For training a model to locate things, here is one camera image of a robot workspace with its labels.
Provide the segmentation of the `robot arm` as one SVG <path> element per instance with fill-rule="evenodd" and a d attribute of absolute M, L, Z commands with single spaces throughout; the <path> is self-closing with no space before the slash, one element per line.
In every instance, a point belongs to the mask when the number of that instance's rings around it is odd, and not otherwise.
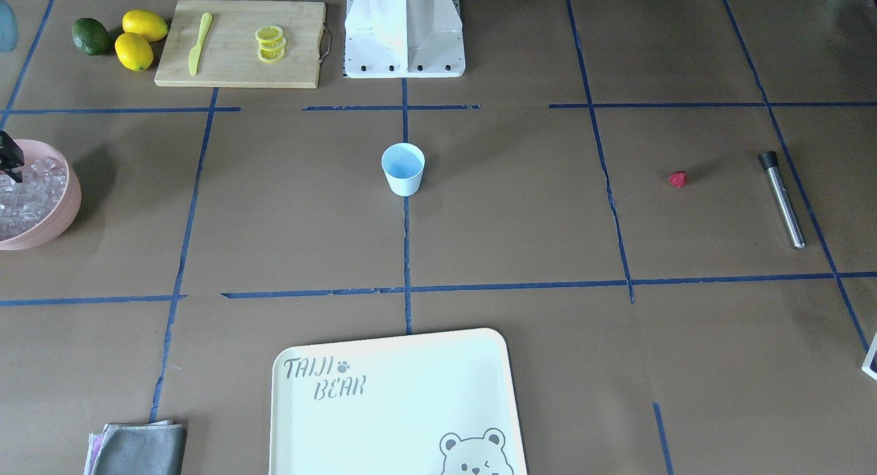
<path fill-rule="evenodd" d="M 1 0 L 1 51 L 9 53 L 18 46 L 18 20 L 12 6 Z M 1 131 L 1 170 L 16 184 L 24 182 L 19 169 L 25 166 L 25 154 L 8 132 Z"/>

